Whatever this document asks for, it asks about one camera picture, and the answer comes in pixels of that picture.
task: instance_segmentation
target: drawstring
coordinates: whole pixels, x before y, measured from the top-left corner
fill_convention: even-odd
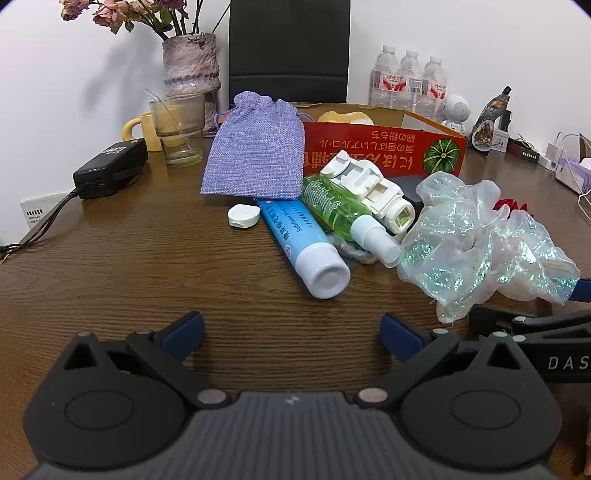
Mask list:
[[[219,123],[219,121],[218,121],[218,120],[219,120],[219,118],[220,118],[221,116],[226,116],[227,114],[229,114],[229,113],[233,112],[234,110],[236,110],[236,107],[234,107],[234,108],[230,108],[230,110],[228,110],[228,111],[226,111],[226,112],[224,112],[224,113],[216,113],[216,114],[213,116],[213,123],[216,125],[216,130],[220,130],[220,123]]]
[[[314,119],[310,115],[308,115],[307,113],[298,112],[297,116],[299,116],[300,119],[303,117],[306,120],[308,120],[309,122],[313,122],[314,121]]]

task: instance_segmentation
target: mug handle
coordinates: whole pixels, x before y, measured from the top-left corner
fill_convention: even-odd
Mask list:
[[[139,125],[142,122],[140,117],[132,118],[129,122],[127,122],[123,126],[123,130],[121,130],[121,140],[127,142],[128,140],[133,140],[134,136],[131,134],[131,130],[136,125]]]

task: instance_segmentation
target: wooden table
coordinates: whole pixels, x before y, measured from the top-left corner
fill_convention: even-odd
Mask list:
[[[112,197],[72,200],[48,235],[0,267],[0,478],[34,465],[22,431],[25,406],[71,336],[93,330],[122,339],[157,330],[191,310],[207,322],[207,338],[190,365],[232,393],[253,389],[336,389],[352,394],[391,366],[378,339],[384,312],[430,329],[435,305],[381,264],[355,266],[346,291],[331,300],[307,292],[264,221],[228,226],[236,198],[199,195],[203,165],[166,169],[160,155],[135,185]],[[554,242],[591,276],[591,226],[576,196],[547,170],[511,156],[487,160],[469,152],[461,177],[494,180],[503,197],[542,222]],[[491,303],[549,314],[550,305],[496,294]],[[585,308],[579,304],[558,307]],[[454,331],[464,334],[459,321]],[[586,385],[555,388],[565,428],[551,463],[579,478]]]

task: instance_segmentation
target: black cable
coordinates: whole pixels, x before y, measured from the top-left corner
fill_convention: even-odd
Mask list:
[[[72,190],[66,197],[61,199],[53,212],[42,220],[41,226],[31,236],[31,238],[19,244],[0,245],[0,262],[4,261],[8,255],[36,244],[39,239],[51,228],[53,222],[55,222],[57,218],[57,215],[60,213],[61,209],[64,208],[66,203],[76,197],[78,197],[78,189]]]

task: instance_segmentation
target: red flower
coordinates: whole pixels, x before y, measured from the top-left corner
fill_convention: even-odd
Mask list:
[[[527,212],[527,203],[524,203],[521,207],[517,205],[517,202],[513,199],[502,199],[495,203],[493,210],[500,210],[503,205],[508,205],[511,211],[513,210],[525,210]]]

